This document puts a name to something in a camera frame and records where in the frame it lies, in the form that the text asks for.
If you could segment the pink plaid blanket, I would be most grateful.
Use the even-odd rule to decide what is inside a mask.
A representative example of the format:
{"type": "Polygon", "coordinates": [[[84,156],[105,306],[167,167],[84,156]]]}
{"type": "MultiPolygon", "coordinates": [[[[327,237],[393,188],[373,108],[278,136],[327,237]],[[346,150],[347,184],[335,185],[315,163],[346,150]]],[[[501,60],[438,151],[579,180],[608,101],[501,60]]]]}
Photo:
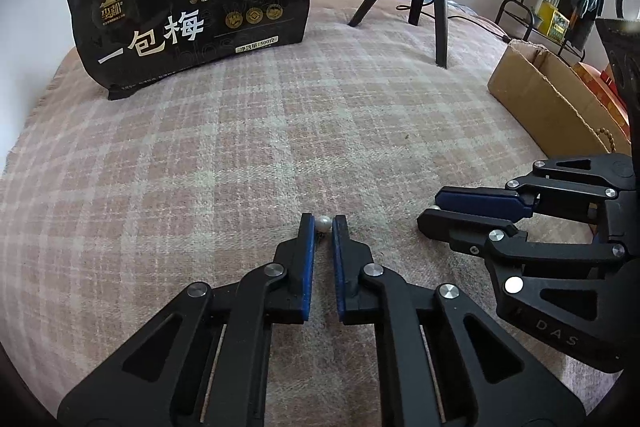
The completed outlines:
{"type": "Polygon", "coordinates": [[[305,37],[111,101],[66,55],[1,178],[1,342],[35,397],[64,395],[193,281],[268,262],[300,216],[345,215],[411,283],[495,308],[482,260],[416,229],[445,185],[500,186],[541,150],[488,92],[502,42],[380,0],[311,0],[305,37]]]}

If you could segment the orange gift box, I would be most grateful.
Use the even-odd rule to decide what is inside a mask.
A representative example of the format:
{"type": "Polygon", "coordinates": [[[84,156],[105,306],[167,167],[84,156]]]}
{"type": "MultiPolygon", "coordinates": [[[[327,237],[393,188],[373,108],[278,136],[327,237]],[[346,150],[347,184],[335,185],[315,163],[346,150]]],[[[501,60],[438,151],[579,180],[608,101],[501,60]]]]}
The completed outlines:
{"type": "Polygon", "coordinates": [[[617,90],[613,88],[612,78],[606,72],[600,72],[595,67],[582,62],[575,63],[572,69],[608,110],[618,127],[627,133],[629,131],[627,109],[618,96],[617,90]]]}

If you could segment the brown cardboard box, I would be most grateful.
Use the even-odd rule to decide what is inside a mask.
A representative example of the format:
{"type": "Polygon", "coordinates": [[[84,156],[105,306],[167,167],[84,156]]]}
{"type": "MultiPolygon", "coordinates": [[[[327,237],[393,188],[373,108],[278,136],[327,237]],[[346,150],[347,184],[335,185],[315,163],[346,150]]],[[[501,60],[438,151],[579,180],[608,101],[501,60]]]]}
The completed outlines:
{"type": "Polygon", "coordinates": [[[549,157],[631,154],[629,138],[608,110],[543,46],[511,41],[488,91],[549,157]]]}

